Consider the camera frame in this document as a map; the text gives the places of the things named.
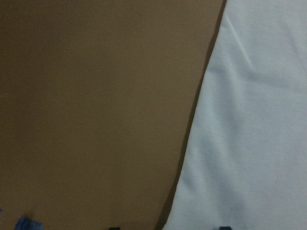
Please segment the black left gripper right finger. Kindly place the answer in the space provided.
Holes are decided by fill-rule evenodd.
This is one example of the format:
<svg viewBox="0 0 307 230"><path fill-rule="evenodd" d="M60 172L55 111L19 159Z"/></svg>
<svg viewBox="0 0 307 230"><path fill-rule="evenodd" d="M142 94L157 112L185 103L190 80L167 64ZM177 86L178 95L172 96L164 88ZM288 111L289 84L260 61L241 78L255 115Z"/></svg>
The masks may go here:
<svg viewBox="0 0 307 230"><path fill-rule="evenodd" d="M220 226L219 230L230 230L230 226Z"/></svg>

